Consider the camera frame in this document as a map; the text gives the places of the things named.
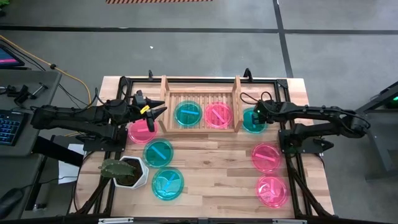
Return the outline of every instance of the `petri dish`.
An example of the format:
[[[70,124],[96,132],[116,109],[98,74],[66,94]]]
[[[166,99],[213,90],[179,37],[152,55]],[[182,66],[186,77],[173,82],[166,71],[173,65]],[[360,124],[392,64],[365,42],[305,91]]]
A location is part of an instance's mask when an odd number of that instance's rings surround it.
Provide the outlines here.
[[[270,174],[280,166],[280,153],[274,145],[260,143],[252,150],[251,160],[257,170]]]
[[[135,123],[130,123],[129,125],[129,138],[138,144],[145,144],[150,142],[152,139],[155,138],[157,134],[157,122],[155,124],[155,131],[150,132],[148,130],[147,121],[146,120],[139,120]]]
[[[215,102],[206,107],[205,121],[213,128],[225,128],[232,121],[232,110],[223,102]]]
[[[280,178],[262,176],[257,181],[256,194],[270,208],[280,208],[287,201],[286,186]]]
[[[154,139],[144,149],[144,161],[149,167],[167,166],[173,159],[173,146],[166,139]]]
[[[267,129],[268,124],[253,124],[251,119],[253,110],[254,108],[248,108],[243,111],[243,128],[249,133],[263,133]]]
[[[184,188],[181,172],[172,167],[162,168],[152,179],[152,191],[161,200],[169,201],[177,198]]]
[[[183,101],[174,110],[174,119],[182,126],[194,126],[201,120],[200,105],[194,101]]]

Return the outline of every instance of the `concrete floor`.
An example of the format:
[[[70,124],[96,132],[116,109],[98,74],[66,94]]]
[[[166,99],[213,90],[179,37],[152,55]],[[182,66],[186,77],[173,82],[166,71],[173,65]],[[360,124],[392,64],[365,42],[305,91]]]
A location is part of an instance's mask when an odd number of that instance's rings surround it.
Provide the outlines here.
[[[398,29],[394,0],[280,0],[285,29]],[[30,26],[276,29],[272,0],[106,5],[89,0],[13,0],[1,24]],[[56,63],[94,92],[105,75],[286,77],[278,34],[94,33],[0,31],[29,52]],[[356,109],[397,81],[396,35],[286,35],[295,78],[311,105]],[[69,78],[62,85],[86,100]],[[57,106],[73,106],[61,91]],[[69,131],[57,130],[57,134]],[[44,136],[53,131],[43,132]],[[343,218],[398,221],[397,179],[367,183],[377,172],[367,138],[330,137],[325,169],[335,213]]]

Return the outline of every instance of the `computer monitor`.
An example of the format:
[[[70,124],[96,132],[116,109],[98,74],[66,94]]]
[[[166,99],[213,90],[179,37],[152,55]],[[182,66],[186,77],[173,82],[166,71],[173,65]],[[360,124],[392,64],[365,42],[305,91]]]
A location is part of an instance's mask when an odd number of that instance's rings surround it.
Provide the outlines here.
[[[17,58],[8,48],[0,44],[0,68],[24,66],[25,63]]]

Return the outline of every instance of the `monitor screen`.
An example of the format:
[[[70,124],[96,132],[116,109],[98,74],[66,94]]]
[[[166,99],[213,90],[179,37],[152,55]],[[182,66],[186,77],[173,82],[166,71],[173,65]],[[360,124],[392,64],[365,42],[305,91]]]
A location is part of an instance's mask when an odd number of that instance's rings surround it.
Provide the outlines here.
[[[0,67],[21,66],[24,63],[4,46],[0,46]]]

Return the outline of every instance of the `wooden tabletop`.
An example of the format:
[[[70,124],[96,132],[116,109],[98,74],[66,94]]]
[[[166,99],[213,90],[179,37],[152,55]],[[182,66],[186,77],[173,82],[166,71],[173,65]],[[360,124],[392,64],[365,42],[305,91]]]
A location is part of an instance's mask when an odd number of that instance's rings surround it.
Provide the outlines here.
[[[104,77],[99,97],[102,100],[115,99],[120,77]],[[297,105],[308,104],[304,80],[288,78],[290,99]],[[201,89],[217,86],[231,88],[231,84],[169,83],[173,89]],[[160,83],[135,83],[133,92],[142,90],[144,96],[158,100]],[[255,98],[263,91],[275,97],[272,85],[242,84],[242,91]],[[243,104],[243,109],[252,105]],[[296,119],[296,123],[312,124],[312,120]],[[270,124],[264,134],[250,134],[243,129],[238,133],[164,134],[159,130],[157,137],[166,138],[174,147],[174,158],[169,164],[178,168],[184,176],[182,194],[175,200],[165,202],[152,193],[151,182],[156,169],[150,169],[148,183],[136,190],[116,188],[112,216],[124,217],[213,217],[213,218],[293,218],[292,201],[281,208],[267,208],[256,197],[255,186],[263,174],[251,162],[251,150],[260,142],[277,143],[279,124]],[[127,140],[123,155],[142,157],[143,144]],[[77,184],[76,202],[80,208],[98,185],[104,153],[96,152],[81,168]],[[324,208],[333,213],[330,193],[322,162],[314,155],[303,154],[307,184]],[[281,177],[289,189],[285,159],[273,176]],[[304,212],[301,190],[298,189],[300,208]],[[104,191],[103,203],[108,194]]]

